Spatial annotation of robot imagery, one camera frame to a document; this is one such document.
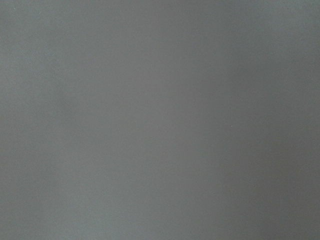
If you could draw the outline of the brown table mat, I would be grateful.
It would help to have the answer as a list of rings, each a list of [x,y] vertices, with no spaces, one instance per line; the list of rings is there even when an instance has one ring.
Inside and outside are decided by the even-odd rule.
[[[3,0],[3,240],[317,240],[317,0]]]

